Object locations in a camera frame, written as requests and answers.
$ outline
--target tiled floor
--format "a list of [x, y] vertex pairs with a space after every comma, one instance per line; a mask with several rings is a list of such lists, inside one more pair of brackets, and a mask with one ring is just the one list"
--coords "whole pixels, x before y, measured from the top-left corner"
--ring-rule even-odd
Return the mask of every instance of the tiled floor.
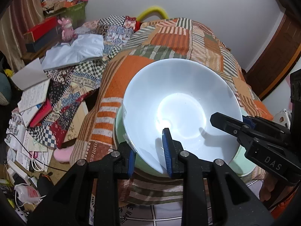
[[[258, 197], [262, 180], [247, 183]], [[128, 205], [119, 209], [122, 226], [180, 226], [182, 203], [173, 202], [161, 205]], [[212, 221], [211, 207], [208, 208], [208, 223]]]

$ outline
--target power strip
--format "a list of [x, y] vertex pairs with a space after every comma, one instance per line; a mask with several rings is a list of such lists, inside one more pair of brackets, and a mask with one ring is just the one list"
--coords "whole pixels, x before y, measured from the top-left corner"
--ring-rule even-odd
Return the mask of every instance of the power strip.
[[10, 170], [8, 172], [9, 176], [11, 177], [11, 180], [13, 180], [13, 175], [14, 175], [14, 172], [17, 173], [21, 178], [23, 178], [25, 180], [25, 182], [28, 184], [28, 185], [31, 185], [30, 181], [29, 181], [29, 177], [27, 175], [26, 172], [22, 171], [22, 169], [20, 167], [18, 167], [13, 161], [9, 160], [7, 162], [8, 166], [13, 170], [13, 172]]

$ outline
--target yellow tube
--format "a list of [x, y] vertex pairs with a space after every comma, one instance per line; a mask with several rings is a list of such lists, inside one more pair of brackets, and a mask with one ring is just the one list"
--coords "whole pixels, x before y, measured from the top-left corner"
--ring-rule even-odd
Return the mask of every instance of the yellow tube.
[[153, 12], [157, 12], [159, 13], [163, 19], [168, 19], [168, 15], [165, 12], [165, 10], [163, 8], [157, 7], [157, 6], [153, 6], [153, 7], [149, 7], [148, 9], [146, 9], [145, 11], [143, 11], [137, 18], [137, 21], [141, 21], [145, 16], [147, 16], [150, 13]]

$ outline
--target screw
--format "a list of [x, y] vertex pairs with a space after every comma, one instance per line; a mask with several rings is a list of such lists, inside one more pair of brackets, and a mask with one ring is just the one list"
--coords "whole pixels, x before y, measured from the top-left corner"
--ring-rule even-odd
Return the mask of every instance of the screw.
[[216, 159], [215, 164], [222, 166], [224, 164], [224, 161], [222, 159]]
[[118, 156], [120, 156], [120, 152], [119, 152], [119, 151], [113, 151], [113, 152], [111, 153], [111, 155], [112, 155], [113, 157], [118, 157]]
[[84, 159], [80, 159], [76, 162], [76, 164], [79, 166], [83, 166], [85, 163], [86, 163], [86, 160], [84, 160]]
[[180, 155], [184, 156], [184, 157], [187, 157], [187, 156], [189, 156], [189, 152], [186, 151], [186, 150], [183, 150], [183, 151], [180, 152]]

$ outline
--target pink slipper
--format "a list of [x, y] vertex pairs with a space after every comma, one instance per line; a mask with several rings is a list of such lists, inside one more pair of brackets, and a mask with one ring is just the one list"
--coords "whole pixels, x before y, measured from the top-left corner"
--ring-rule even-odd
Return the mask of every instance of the pink slipper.
[[60, 163], [69, 162], [73, 149], [74, 145], [63, 149], [55, 149], [53, 156]]

